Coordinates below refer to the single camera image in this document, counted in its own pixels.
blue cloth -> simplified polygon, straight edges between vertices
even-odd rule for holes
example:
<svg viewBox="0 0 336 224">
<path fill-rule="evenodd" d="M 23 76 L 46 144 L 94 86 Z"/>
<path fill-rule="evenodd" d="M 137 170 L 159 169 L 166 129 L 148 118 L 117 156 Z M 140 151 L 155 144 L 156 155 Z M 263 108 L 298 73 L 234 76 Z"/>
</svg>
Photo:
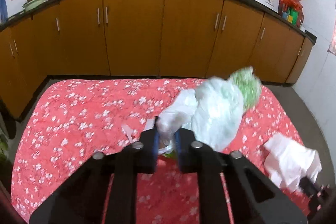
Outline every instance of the blue cloth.
<svg viewBox="0 0 336 224">
<path fill-rule="evenodd" d="M 8 18 L 6 0 L 0 0 L 0 23 L 5 23 Z"/>
</svg>

green bowl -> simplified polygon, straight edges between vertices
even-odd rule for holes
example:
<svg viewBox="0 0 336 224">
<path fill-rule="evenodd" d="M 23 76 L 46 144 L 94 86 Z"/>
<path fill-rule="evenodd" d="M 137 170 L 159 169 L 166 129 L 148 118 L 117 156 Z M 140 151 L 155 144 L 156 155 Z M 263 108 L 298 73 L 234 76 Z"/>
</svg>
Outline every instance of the green bowl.
<svg viewBox="0 0 336 224">
<path fill-rule="evenodd" d="M 32 0 L 23 5 L 23 9 L 25 11 L 29 11 L 31 9 L 34 9 L 38 7 L 38 5 L 42 4 L 45 0 Z"/>
</svg>

black metal frame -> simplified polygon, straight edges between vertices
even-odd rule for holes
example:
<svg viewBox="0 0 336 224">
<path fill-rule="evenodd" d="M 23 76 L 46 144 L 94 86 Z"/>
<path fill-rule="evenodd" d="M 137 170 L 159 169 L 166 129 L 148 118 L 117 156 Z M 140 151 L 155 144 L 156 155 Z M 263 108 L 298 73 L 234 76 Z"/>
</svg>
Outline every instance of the black metal frame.
<svg viewBox="0 0 336 224">
<path fill-rule="evenodd" d="M 229 155 L 215 152 L 196 141 L 192 131 L 183 128 L 174 137 L 179 169 L 198 175 L 201 224 L 230 223 L 221 173 L 226 180 L 235 224 L 307 223 L 302 211 L 239 151 Z M 117 154 L 94 154 L 33 212 L 29 223 L 59 224 L 66 219 L 67 223 L 100 224 L 108 198 L 105 223 L 135 224 L 137 174 L 155 172 L 158 142 L 154 126 L 142 132 L 139 142 Z M 114 180 L 108 193 L 111 174 Z M 317 206 L 315 196 L 319 204 L 333 204 L 327 202 L 327 192 L 321 196 L 306 178 L 301 186 L 312 196 L 312 208 Z"/>
</svg>

green container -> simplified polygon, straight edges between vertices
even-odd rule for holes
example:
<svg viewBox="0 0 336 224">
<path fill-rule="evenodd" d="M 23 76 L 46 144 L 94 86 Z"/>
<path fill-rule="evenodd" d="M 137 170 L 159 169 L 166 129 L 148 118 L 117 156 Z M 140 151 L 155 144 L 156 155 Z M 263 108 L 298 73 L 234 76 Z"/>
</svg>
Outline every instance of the green container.
<svg viewBox="0 0 336 224">
<path fill-rule="evenodd" d="M 292 17 L 293 17 L 293 22 L 292 24 L 293 25 L 296 25 L 296 22 L 297 22 L 297 18 L 299 16 L 299 12 L 298 11 L 295 11 L 293 8 L 290 8 L 290 13 L 289 13 Z"/>
</svg>

gray floor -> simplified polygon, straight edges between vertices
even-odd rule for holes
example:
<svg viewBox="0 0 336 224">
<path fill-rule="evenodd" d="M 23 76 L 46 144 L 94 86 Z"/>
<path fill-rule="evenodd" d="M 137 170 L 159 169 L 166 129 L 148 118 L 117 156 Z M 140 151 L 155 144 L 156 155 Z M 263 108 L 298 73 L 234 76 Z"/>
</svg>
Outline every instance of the gray floor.
<svg viewBox="0 0 336 224">
<path fill-rule="evenodd" d="M 313 115 L 292 87 L 269 85 L 267 87 L 273 92 L 291 119 L 296 130 L 299 132 L 303 144 L 319 152 L 322 172 L 318 175 L 317 183 L 334 186 L 335 174 L 329 149 Z"/>
<path fill-rule="evenodd" d="M 58 82 L 58 80 L 50 80 L 43 91 L 39 94 L 35 101 L 35 104 L 29 111 L 25 120 L 22 123 L 17 123 L 17 133 L 13 140 L 9 142 L 9 159 L 13 163 L 15 159 L 16 150 L 20 142 L 22 133 L 27 125 L 27 122 L 36 106 L 38 99 L 43 92 L 52 84 Z M 267 86 L 279 100 L 283 109 L 293 122 L 294 126 L 298 130 L 303 143 L 306 147 L 316 149 L 320 154 L 320 160 L 322 163 L 322 172 L 318 176 L 317 182 L 319 184 L 335 185 L 334 168 L 331 162 L 330 153 L 327 144 L 324 140 L 322 132 L 314 120 L 314 117 L 309 112 L 308 108 L 300 97 L 295 93 L 291 87 L 282 86 Z"/>
</svg>

